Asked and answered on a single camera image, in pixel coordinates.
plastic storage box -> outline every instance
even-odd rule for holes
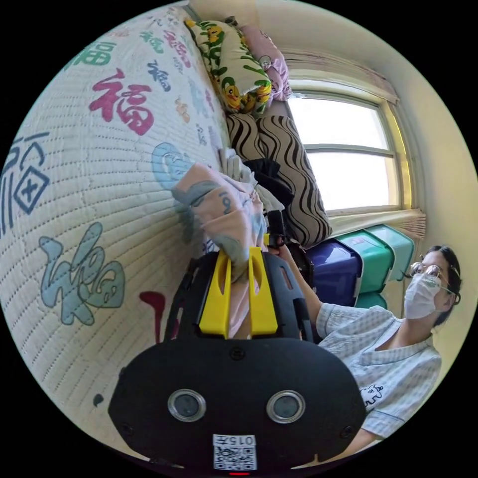
[[[383,307],[384,309],[388,308],[387,301],[378,292],[369,292],[367,294],[360,294],[355,304],[355,306],[360,309],[369,309],[370,307],[374,307],[375,305],[379,305],[380,307]]]
[[[359,294],[360,256],[335,239],[306,251],[314,264],[314,287],[322,302],[353,307]]]
[[[388,245],[364,230],[344,234],[336,239],[361,257],[359,294],[381,292],[393,268],[393,252]]]
[[[387,244],[393,252],[393,267],[388,280],[403,280],[415,252],[415,243],[406,235],[390,226],[380,225],[366,231]]]

camera lens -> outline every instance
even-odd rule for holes
[[[183,388],[171,394],[168,410],[182,422],[195,422],[206,413],[206,401],[198,392]]]
[[[293,423],[305,410],[305,401],[300,393],[283,390],[274,394],[267,403],[267,415],[276,423]]]

window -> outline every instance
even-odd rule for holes
[[[317,94],[288,105],[329,215],[401,209],[396,152],[379,106]]]

wall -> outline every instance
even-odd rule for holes
[[[190,0],[189,6],[202,20],[224,21],[234,15],[243,25],[259,25],[255,0]]]

light blue checkered shirt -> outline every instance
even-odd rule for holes
[[[442,363],[431,337],[376,352],[401,322],[378,306],[323,304],[317,316],[317,333],[323,338],[319,346],[340,358],[357,381],[367,409],[362,428],[382,438],[403,425],[426,399]]]

